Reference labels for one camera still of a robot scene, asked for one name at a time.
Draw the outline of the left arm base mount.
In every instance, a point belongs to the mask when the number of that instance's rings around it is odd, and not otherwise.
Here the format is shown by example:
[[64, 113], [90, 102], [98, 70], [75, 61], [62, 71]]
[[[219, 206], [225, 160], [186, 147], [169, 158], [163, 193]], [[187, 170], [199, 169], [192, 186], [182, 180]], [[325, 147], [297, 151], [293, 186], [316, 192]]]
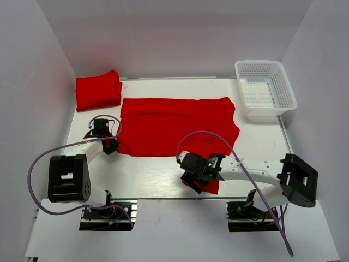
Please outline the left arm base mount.
[[79, 231], [131, 231], [137, 215], [137, 200], [113, 200], [111, 205], [118, 205], [121, 209], [112, 207], [105, 210], [83, 209]]

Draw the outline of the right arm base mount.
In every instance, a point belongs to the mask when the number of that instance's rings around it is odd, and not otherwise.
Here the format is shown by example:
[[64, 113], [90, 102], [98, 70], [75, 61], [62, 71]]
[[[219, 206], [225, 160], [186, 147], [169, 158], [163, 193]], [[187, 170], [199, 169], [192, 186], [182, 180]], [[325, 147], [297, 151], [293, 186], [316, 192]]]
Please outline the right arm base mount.
[[228, 230], [230, 233], [272, 232], [279, 231], [268, 211], [261, 211], [253, 206], [256, 190], [249, 192], [244, 201], [229, 200], [227, 206]]

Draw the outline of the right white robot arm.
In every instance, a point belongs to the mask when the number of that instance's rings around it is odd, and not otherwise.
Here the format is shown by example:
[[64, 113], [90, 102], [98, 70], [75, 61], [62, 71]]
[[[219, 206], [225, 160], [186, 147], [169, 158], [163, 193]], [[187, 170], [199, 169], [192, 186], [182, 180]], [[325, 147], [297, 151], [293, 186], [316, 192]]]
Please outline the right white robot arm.
[[205, 159], [183, 151], [177, 163], [184, 170], [181, 179], [197, 193], [212, 182], [245, 180], [269, 186], [250, 192], [246, 201], [247, 213], [260, 217], [268, 208], [294, 204], [312, 208], [316, 205], [318, 172], [295, 154], [286, 154], [279, 161], [236, 161], [232, 154], [211, 154]]

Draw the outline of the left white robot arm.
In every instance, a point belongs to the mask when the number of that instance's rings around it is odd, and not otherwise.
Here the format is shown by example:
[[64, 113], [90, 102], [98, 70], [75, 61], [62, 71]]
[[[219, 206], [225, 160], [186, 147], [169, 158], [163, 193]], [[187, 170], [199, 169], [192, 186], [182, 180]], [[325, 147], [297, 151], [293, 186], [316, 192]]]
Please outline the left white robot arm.
[[111, 193], [92, 186], [88, 165], [101, 153], [110, 155], [120, 143], [109, 131], [109, 120], [94, 119], [93, 128], [84, 136], [85, 144], [78, 145], [65, 155], [53, 156], [49, 165], [48, 199], [52, 203], [82, 203], [97, 207], [104, 218], [115, 212]]

